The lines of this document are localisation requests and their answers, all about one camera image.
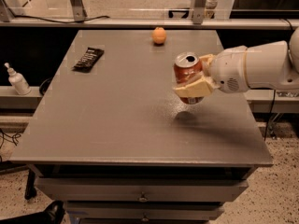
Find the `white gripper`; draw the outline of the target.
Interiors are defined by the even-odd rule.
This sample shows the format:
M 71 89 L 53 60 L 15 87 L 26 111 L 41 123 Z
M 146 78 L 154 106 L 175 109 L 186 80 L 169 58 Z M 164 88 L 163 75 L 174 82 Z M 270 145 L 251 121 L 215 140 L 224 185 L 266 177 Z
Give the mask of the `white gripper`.
M 249 85 L 245 76 L 247 47 L 225 49 L 218 55 L 207 54 L 199 57 L 204 73 L 211 77 L 200 77 L 174 88 L 180 98 L 206 97 L 219 88 L 226 93 L 245 92 Z

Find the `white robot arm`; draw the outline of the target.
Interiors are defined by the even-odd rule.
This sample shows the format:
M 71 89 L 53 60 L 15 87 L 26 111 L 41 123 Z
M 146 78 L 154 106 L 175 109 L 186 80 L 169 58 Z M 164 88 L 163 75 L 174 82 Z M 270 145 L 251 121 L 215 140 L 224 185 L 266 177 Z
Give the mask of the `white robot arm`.
M 194 104 L 215 90 L 226 93 L 267 88 L 291 91 L 299 83 L 299 28 L 291 39 L 201 57 L 183 52 L 175 59 L 175 94 Z

